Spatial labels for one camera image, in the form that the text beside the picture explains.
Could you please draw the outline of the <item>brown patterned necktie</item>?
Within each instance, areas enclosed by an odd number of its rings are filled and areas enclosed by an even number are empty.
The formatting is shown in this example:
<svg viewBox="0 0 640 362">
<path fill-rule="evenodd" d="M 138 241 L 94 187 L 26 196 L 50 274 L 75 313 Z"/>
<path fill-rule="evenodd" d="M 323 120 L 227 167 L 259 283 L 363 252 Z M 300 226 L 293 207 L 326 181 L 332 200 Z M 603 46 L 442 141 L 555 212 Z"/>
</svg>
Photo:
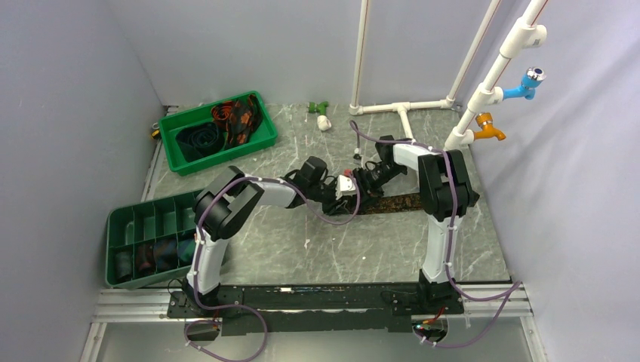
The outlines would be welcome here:
<svg viewBox="0 0 640 362">
<path fill-rule="evenodd" d="M 423 210 L 418 193 L 384 196 L 381 198 L 366 198 L 358 208 L 358 215 L 401 213 Z"/>
</svg>

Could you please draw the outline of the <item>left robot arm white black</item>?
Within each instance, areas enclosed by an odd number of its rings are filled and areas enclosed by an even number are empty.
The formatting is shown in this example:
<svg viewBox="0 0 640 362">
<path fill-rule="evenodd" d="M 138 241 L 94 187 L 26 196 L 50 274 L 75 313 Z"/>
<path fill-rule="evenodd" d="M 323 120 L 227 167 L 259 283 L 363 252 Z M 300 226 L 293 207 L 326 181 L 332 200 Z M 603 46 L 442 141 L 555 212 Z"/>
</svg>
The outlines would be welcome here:
<svg viewBox="0 0 640 362">
<path fill-rule="evenodd" d="M 228 167 L 195 198 L 193 205 L 195 252 L 183 292 L 187 307 L 199 317 L 217 306 L 221 267 L 231 237 L 236 235 L 257 207 L 293 209 L 320 203 L 318 217 L 347 213 L 354 218 L 362 203 L 362 191 L 352 173 L 332 176 L 326 163 L 308 158 L 301 168 L 279 178 L 252 176 L 236 166 Z"/>
</svg>

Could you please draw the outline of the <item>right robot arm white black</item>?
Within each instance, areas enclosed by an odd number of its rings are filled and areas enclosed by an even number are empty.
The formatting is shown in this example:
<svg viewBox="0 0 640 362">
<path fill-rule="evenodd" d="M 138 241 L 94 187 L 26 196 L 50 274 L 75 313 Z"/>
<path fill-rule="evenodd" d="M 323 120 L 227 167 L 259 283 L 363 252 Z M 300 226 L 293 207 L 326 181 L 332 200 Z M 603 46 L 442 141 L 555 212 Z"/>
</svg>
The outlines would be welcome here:
<svg viewBox="0 0 640 362">
<path fill-rule="evenodd" d="M 409 170 L 417 173 L 420 206 L 428 220 L 428 243 L 415 296 L 420 310 L 433 313 L 445 300 L 460 297 L 453 286 L 453 253 L 460 224 L 479 194 L 472 188 L 459 150 L 442 151 L 391 136 L 377 140 L 376 149 L 380 161 L 372 168 L 357 167 L 351 174 L 362 203 L 370 205 L 381 199 L 382 186 L 391 179 Z"/>
</svg>

